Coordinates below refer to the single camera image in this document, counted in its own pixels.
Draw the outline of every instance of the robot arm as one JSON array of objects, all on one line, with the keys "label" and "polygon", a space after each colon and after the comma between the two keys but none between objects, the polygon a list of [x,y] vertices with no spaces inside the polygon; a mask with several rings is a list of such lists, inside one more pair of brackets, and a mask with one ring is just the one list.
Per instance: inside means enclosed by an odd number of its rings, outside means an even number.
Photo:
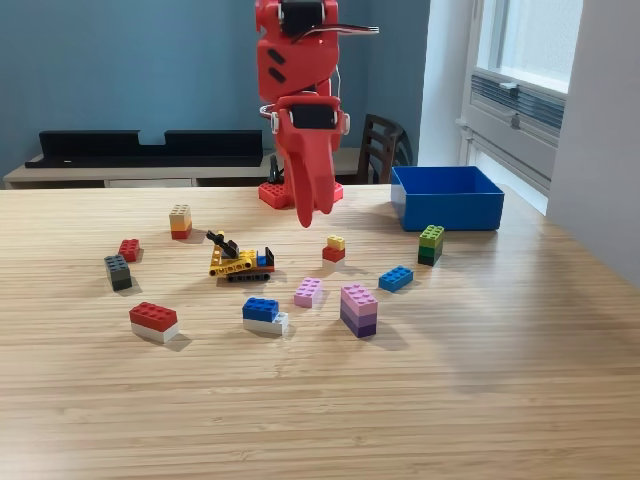
[{"label": "robot arm", "polygon": [[285,189],[304,227],[313,211],[333,208],[332,152],[349,133],[349,116],[331,96],[339,59],[339,34],[371,34],[376,28],[338,23],[336,0],[257,0],[260,96],[270,105],[278,151],[285,159]]}]

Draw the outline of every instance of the white lego brick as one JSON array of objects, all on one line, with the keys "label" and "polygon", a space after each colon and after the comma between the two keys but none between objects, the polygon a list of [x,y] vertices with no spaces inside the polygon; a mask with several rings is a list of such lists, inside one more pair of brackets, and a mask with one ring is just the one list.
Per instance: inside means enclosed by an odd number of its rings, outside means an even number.
[{"label": "white lego brick", "polygon": [[149,340],[153,340],[154,342],[167,343],[171,341],[171,339],[178,333],[180,333],[180,326],[176,323],[164,332],[158,332],[157,330],[132,323],[131,331],[140,337],[148,338]]},{"label": "white lego brick", "polygon": [[245,318],[242,320],[242,324],[245,330],[282,335],[287,331],[287,328],[289,327],[289,314],[284,312],[278,313],[278,316],[273,321],[273,323],[261,322],[259,320],[249,320]]},{"label": "white lego brick", "polygon": [[339,272],[343,270],[345,267],[345,259],[339,260],[337,262],[332,262],[331,260],[322,259],[322,268],[324,270],[328,270],[330,272]]}]

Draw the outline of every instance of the blue plastic bin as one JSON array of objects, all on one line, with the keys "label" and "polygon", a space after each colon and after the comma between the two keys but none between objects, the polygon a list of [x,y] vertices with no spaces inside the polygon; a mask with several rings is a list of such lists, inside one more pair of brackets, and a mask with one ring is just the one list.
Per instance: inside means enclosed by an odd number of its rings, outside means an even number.
[{"label": "blue plastic bin", "polygon": [[407,231],[497,230],[504,192],[477,167],[394,167],[391,201]]}]

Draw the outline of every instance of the stacked lego bricks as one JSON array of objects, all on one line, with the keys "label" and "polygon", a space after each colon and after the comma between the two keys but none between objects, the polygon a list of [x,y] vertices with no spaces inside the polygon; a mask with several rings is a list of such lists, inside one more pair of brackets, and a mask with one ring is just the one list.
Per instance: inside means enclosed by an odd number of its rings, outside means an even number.
[{"label": "stacked lego bricks", "polygon": [[133,333],[154,342],[167,343],[180,332],[176,312],[151,303],[134,307],[129,319]]},{"label": "stacked lego bricks", "polygon": [[342,287],[340,318],[358,338],[375,335],[378,301],[360,284]]},{"label": "stacked lego bricks", "polygon": [[289,315],[278,311],[278,302],[251,297],[242,307],[242,324],[254,332],[282,335],[289,327]]},{"label": "stacked lego bricks", "polygon": [[322,297],[322,280],[319,278],[305,278],[296,293],[293,303],[298,307],[312,308]]},{"label": "stacked lego bricks", "polygon": [[336,269],[344,266],[347,254],[344,238],[331,235],[327,238],[327,246],[322,250],[322,264],[325,268]]},{"label": "stacked lego bricks", "polygon": [[133,286],[129,264],[122,255],[106,257],[104,263],[107,269],[107,277],[114,292],[126,290]]},{"label": "stacked lego bricks", "polygon": [[171,225],[171,238],[174,240],[186,240],[193,228],[191,222],[191,209],[189,205],[176,205],[169,213]]},{"label": "stacked lego bricks", "polygon": [[444,228],[429,225],[420,235],[418,263],[433,267],[442,256],[444,246]]}]

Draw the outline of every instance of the black tray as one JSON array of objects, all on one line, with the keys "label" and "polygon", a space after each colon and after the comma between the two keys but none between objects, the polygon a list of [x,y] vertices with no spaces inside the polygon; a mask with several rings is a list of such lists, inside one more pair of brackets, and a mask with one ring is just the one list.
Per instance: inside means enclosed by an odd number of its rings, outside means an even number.
[{"label": "black tray", "polygon": [[164,137],[164,145],[140,145],[138,130],[42,132],[43,158],[25,167],[259,167],[262,163],[260,130],[173,130]]}]

